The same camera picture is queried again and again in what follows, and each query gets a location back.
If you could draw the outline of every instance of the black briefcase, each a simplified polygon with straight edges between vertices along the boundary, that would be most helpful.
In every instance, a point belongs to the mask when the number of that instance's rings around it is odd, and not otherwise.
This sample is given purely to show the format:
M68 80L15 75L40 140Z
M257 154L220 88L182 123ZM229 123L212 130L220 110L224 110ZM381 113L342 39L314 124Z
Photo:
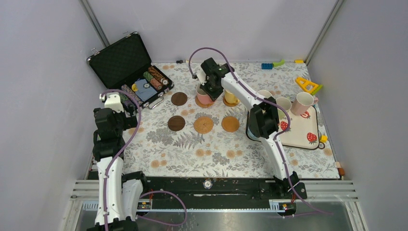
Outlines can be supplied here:
M120 89L132 96L142 108L153 109L163 95L174 87L156 66L137 32L133 32L87 59L88 64L108 89ZM129 103L121 95L121 101Z

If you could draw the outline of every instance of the floral tablecloth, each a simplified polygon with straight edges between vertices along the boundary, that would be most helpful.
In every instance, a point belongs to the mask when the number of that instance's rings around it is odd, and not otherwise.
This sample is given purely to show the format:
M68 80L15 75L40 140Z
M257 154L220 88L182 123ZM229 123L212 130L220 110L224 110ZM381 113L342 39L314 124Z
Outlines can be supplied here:
M147 176L180 177L251 177L273 176L273 169L265 160L265 149L259 142L245 135L246 109L242 103L227 107L221 95L210 108L201 108L195 103L195 87L198 80L191 78L187 64L155 64L175 87L165 95L165 101L153 110L144 109L138 134L125 150L123 172L142 170ZM284 96L293 100L302 90L294 82L301 76L309 79L305 64L288 63L262 70L260 64L232 64L239 76L255 90L269 90L275 97ZM184 92L188 96L182 106L171 102L172 94ZM327 134L318 112L319 131ZM172 116L182 116L185 127L171 131L167 122ZM193 127L201 117L212 118L214 127L207 134L199 134ZM226 132L221 121L234 116L240 122L236 132ZM127 141L134 130L124 132ZM300 178L339 178L330 142L324 149L306 150L284 147L287 158Z

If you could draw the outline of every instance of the wooden coaster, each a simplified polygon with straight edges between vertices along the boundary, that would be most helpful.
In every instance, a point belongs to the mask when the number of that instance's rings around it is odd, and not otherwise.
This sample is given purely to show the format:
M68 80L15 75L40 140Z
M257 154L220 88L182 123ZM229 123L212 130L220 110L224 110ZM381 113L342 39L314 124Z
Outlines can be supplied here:
M225 100L225 97L222 98L222 101L224 102L224 104L228 107L235 107L237 106L239 103L229 103Z
M200 134L209 133L214 126L214 122L210 117L200 117L194 122L194 129Z
M171 102L176 106L182 106L187 102L187 95L183 92L177 92L171 97Z
M186 121L179 115L171 117L167 122L168 128L172 131L182 130L185 124Z
M202 103L198 100L197 96L195 97L195 103L196 103L199 107L201 107L201 108L209 108L209 107L211 107L212 105L214 105L214 103L202 104Z
M233 116L227 116L222 119L221 126L227 132L235 132L240 128L240 122Z

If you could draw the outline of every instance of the strawberry print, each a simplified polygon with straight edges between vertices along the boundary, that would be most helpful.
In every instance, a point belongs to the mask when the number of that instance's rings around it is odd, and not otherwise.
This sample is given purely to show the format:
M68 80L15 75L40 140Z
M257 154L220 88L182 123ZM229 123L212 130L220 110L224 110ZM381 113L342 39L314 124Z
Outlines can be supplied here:
M282 131L288 128L288 123L286 123L285 121L281 121L280 124L280 128L282 129Z
M311 132L309 132L306 137L310 144L314 144L318 141L318 137Z
M305 118L305 119L310 119L310 114L309 112L305 112L303 114L300 114L301 117Z

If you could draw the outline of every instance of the green toy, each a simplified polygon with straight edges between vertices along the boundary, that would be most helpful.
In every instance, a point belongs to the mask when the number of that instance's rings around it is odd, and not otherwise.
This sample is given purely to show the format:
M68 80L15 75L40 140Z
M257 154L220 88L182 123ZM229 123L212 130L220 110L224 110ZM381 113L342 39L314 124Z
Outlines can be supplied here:
M272 62L273 67L282 66L285 64L285 60L282 59L280 62Z

